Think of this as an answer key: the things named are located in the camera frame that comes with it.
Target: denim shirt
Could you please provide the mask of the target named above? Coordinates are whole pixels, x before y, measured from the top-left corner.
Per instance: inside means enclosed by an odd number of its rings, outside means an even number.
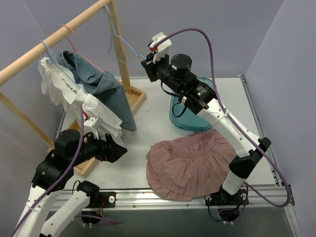
[[[93,94],[121,120],[121,127],[136,131],[136,123],[130,109],[123,86],[109,72],[101,72],[78,53],[59,51],[58,64],[69,69],[77,84],[82,84],[86,92]]]

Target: blue bowl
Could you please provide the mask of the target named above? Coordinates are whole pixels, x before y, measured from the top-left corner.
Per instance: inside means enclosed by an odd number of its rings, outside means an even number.
[[[208,78],[197,78],[197,79],[206,83],[212,89],[214,89],[211,79],[208,79]],[[207,122],[200,116],[193,114],[192,111],[189,109],[187,109],[181,117],[179,118],[175,117],[172,113],[172,107],[178,102],[179,102],[179,99],[172,96],[171,103],[170,103],[169,117],[170,117],[171,122],[176,127],[183,130],[187,130],[187,131],[193,131],[193,132],[203,132],[213,127],[209,122]],[[183,111],[183,109],[184,109],[184,106],[181,104],[178,104],[174,106],[173,111],[175,115],[179,115]]]

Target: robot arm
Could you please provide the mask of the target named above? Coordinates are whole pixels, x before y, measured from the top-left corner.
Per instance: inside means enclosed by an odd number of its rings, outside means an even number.
[[[153,45],[163,38],[163,33],[153,37],[154,42],[149,45],[153,52],[148,54],[141,64],[151,82],[160,80],[166,84],[175,92],[174,95],[182,105],[212,124],[235,149],[237,156],[230,163],[231,171],[222,186],[227,193],[234,195],[260,161],[262,154],[242,135],[227,115],[229,114],[263,151],[268,149],[271,142],[268,138],[260,139],[251,133],[228,110],[221,110],[215,91],[199,81],[191,72],[192,60],[188,55],[174,55],[169,62],[169,39],[153,48]]]
[[[84,135],[85,142],[82,144],[80,153],[73,166],[83,163],[93,157],[100,161],[115,162],[127,149],[115,143],[110,134],[103,134],[99,138],[98,130],[94,130],[95,118],[90,118],[85,122]],[[32,209],[32,205],[38,198],[50,188],[56,180],[68,168],[74,157],[79,144],[80,133],[73,129],[62,131],[54,142],[55,149],[52,150],[36,168],[36,173],[32,180],[30,195],[19,222],[27,212]],[[57,237],[70,221],[91,202],[99,200],[99,187],[84,181],[78,185],[77,191],[49,220],[47,215],[54,204],[56,198],[64,189],[67,181],[74,175],[74,170],[32,209],[28,218],[22,223],[15,233],[15,237],[35,237],[51,236]]]

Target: pink fabric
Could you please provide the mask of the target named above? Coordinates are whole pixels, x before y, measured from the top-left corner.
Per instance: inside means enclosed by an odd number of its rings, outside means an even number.
[[[236,153],[215,129],[154,144],[147,154],[149,186],[167,200],[217,192]]]

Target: pink hanger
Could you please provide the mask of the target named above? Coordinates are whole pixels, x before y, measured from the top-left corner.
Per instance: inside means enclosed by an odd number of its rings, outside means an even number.
[[[60,27],[66,27],[69,31],[71,31],[72,33],[74,33],[74,35],[76,36],[77,34],[72,30],[70,29],[70,27],[66,26],[66,25],[61,25]],[[74,44],[71,42],[71,40],[66,36],[66,39],[68,40],[68,42],[70,43],[71,47],[73,48],[73,52],[69,52],[68,54],[70,53],[74,53],[76,52],[77,54],[79,54],[82,58],[84,58],[88,63],[90,63],[92,66],[94,66],[96,69],[98,69],[99,71],[103,72],[103,70],[101,70],[98,66],[96,66],[94,63],[92,63],[89,59],[87,59],[86,57],[84,57],[80,52],[78,52],[78,50],[75,48]]]

